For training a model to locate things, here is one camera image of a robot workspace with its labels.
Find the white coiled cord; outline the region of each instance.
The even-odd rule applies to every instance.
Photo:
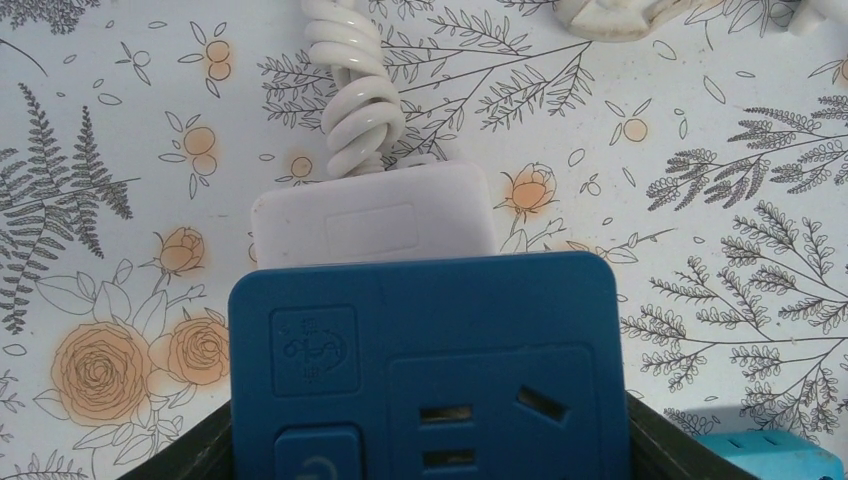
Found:
[[[353,10],[355,0],[301,0],[312,21],[309,58],[328,65],[338,93],[324,109],[321,127],[335,178],[383,171],[382,154],[400,138],[406,117],[400,95],[383,67],[380,32]]]

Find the horizontal socket slot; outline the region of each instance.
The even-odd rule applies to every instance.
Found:
[[[536,413],[544,415],[555,422],[561,422],[568,411],[568,407],[565,405],[525,386],[522,386],[518,391],[516,400],[518,400],[518,403],[521,405],[535,411]]]
[[[466,467],[474,465],[474,450],[437,450],[424,452],[424,468]]]
[[[421,425],[471,421],[471,405],[422,408],[419,413]]]

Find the power button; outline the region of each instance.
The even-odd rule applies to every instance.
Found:
[[[274,442],[276,480],[362,480],[359,430],[352,426],[299,428]]]

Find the teal plastic object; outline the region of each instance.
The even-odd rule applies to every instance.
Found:
[[[588,253],[254,272],[238,480],[626,480],[615,282]]]
[[[839,457],[779,430],[703,435],[696,438],[725,460],[761,480],[842,480]]]

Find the floral tablecloth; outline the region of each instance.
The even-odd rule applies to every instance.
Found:
[[[505,252],[589,250],[627,388],[686,432],[848,459],[848,30],[724,0],[651,37],[551,0],[361,0],[415,152],[477,162]],[[298,2],[0,0],[0,478],[116,478],[229,396],[261,192],[325,180]]]

